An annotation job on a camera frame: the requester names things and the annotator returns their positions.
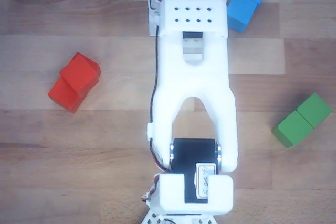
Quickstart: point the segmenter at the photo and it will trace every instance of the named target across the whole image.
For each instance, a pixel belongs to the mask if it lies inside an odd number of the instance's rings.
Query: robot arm
[[[169,173],[157,177],[147,204],[175,218],[226,214],[233,206],[233,181],[218,173],[234,171],[238,158],[226,0],[149,0],[149,24],[158,48],[147,135],[159,166]],[[188,97],[203,102],[217,140],[172,139],[172,124]]]

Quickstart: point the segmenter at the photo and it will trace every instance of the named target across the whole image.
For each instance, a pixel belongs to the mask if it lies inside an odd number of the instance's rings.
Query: black cable
[[[172,223],[172,224],[176,224],[175,221],[172,221],[172,220],[170,220],[170,219],[163,219],[163,220],[168,221],[168,222],[170,222],[170,223]]]
[[[153,99],[154,99],[154,94],[156,91],[156,86],[157,86],[157,75],[158,75],[158,58],[159,58],[159,49],[158,49],[158,40],[159,40],[159,26],[156,26],[156,34],[155,34],[155,84],[154,84],[154,89],[151,97],[151,108],[150,108],[150,121],[151,123],[153,122]]]
[[[157,86],[157,75],[158,75],[158,68],[159,68],[159,64],[158,64],[158,60],[159,60],[159,48],[158,48],[158,40],[159,40],[159,26],[156,26],[156,34],[155,34],[155,84],[154,84],[154,89],[153,89],[153,93],[152,93],[152,97],[151,97],[151,108],[150,108],[150,122],[153,122],[153,99],[154,99],[154,94],[156,91],[156,86]],[[154,152],[153,149],[153,139],[151,138],[150,142],[149,142],[149,149],[151,150],[151,153],[153,155],[153,158],[156,162],[156,165],[163,170],[166,173],[169,173],[170,170],[165,168],[157,159],[156,154]]]

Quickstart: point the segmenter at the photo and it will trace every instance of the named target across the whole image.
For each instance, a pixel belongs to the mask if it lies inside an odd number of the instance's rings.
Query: red block
[[[71,61],[73,61],[77,57],[83,57],[86,60],[86,62],[96,71],[97,75],[100,76],[101,70],[97,63],[95,63],[93,60],[90,60],[88,57],[85,57],[79,52],[75,54],[75,56],[73,57]]]
[[[48,95],[54,102],[72,113],[77,111],[86,97],[86,95],[79,96],[62,77],[58,78]]]
[[[59,72],[61,77],[63,77],[79,96],[86,95],[90,89],[99,82],[98,69],[96,68],[95,70],[85,58],[86,57],[81,54],[75,56],[72,61]]]

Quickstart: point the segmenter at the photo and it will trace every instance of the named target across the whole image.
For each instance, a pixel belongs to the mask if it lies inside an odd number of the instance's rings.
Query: green wooden cube
[[[290,148],[300,143],[312,130],[306,119],[294,110],[272,129],[272,133],[286,148]]]
[[[331,113],[331,108],[316,94],[312,94],[296,109],[315,128]]]

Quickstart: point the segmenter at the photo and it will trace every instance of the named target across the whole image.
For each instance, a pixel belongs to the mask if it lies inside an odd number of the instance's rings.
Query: wooden surface
[[[146,0],[0,0],[0,223],[138,223],[154,38]],[[225,224],[336,223],[336,113],[286,150],[271,134],[311,93],[336,110],[336,0],[265,0],[229,31],[239,167]],[[102,69],[76,114],[47,96],[76,52]],[[198,99],[175,137],[214,137]]]

